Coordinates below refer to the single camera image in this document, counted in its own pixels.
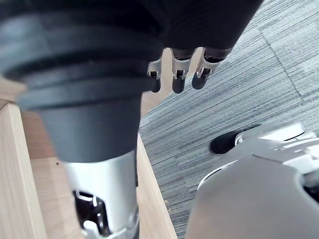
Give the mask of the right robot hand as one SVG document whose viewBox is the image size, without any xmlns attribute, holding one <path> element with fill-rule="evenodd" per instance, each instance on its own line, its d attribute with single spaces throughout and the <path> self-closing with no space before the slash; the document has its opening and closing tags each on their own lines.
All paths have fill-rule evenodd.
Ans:
<svg viewBox="0 0 319 239">
<path fill-rule="evenodd" d="M 158 87 L 165 48 L 232 50 L 259 0 L 3 0 L 0 74 L 27 90 L 63 162 L 88 239 L 137 239 L 141 99 Z"/>
</svg>

